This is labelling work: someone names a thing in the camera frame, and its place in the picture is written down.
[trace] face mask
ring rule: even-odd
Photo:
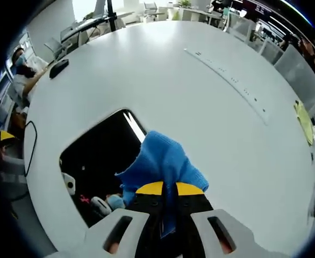
[[[27,60],[24,54],[21,54],[16,61],[16,66],[22,66],[24,63],[26,63],[26,61]]]
[[[125,209],[124,201],[118,195],[111,195],[107,198],[107,202],[113,210],[118,208]]]

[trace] computer mouse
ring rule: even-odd
[[[67,66],[69,65],[69,60],[64,59],[57,64],[55,64],[51,69],[50,69],[50,79],[55,78],[56,76],[59,75],[60,72],[62,72]]]

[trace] white shirt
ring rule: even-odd
[[[44,61],[42,58],[38,56],[31,56],[30,59],[27,61],[27,66],[33,68],[36,70],[37,73],[40,73],[43,71],[45,67],[47,67],[48,62]],[[19,94],[19,96],[23,97],[23,91],[25,85],[28,83],[30,78],[26,78],[24,75],[16,74],[13,78],[13,87],[15,88],[16,92]],[[31,89],[31,91],[27,95],[27,100],[31,102],[33,93],[35,91],[37,84]]]

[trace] yellow stripe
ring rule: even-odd
[[[178,195],[183,196],[183,195],[203,195],[204,192],[192,185],[192,184],[185,184],[182,182],[177,182],[177,188],[178,188]]]
[[[140,189],[136,191],[136,194],[144,194],[144,195],[162,195],[162,185],[163,182],[155,182],[155,183],[150,183],[146,184]]]
[[[6,139],[10,139],[10,138],[14,138],[14,135],[6,132],[6,131],[1,131],[0,132],[0,141],[6,140]]]

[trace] blue towel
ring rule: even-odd
[[[163,220],[163,234],[175,229],[173,209],[173,185],[176,182],[192,184],[203,191],[209,187],[204,176],[186,157],[181,145],[156,131],[150,131],[136,160],[124,172],[116,174],[122,181],[123,200],[129,205],[135,192],[145,184],[164,181],[167,187],[167,213]]]

